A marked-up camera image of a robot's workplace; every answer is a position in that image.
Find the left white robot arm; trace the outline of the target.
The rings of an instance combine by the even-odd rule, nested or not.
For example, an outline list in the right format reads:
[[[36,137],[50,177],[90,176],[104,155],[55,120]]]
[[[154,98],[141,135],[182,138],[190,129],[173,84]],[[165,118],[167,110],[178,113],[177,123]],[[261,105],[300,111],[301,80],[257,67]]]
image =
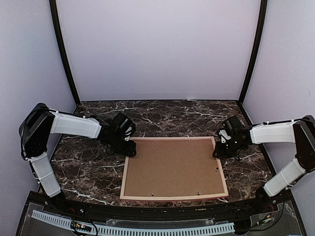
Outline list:
[[[34,179],[51,198],[51,208],[58,214],[66,214],[69,202],[60,196],[63,192],[48,156],[51,136],[70,135],[98,140],[109,146],[112,153],[134,157],[136,142],[131,136],[135,131],[135,123],[121,112],[113,118],[101,120],[96,116],[61,112],[38,103],[19,126],[20,154],[29,163]]]

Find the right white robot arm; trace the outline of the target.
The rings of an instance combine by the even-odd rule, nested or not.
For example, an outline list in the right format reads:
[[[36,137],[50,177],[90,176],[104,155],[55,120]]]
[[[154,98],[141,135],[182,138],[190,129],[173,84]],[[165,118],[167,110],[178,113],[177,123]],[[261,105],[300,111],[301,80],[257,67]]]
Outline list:
[[[292,187],[303,176],[315,170],[315,118],[311,115],[298,119],[244,125],[237,116],[227,118],[217,131],[214,158],[238,158],[239,152],[250,145],[280,146],[269,154],[291,154],[292,159],[277,174],[260,187],[251,203],[255,213],[262,213],[270,205],[270,198]]]

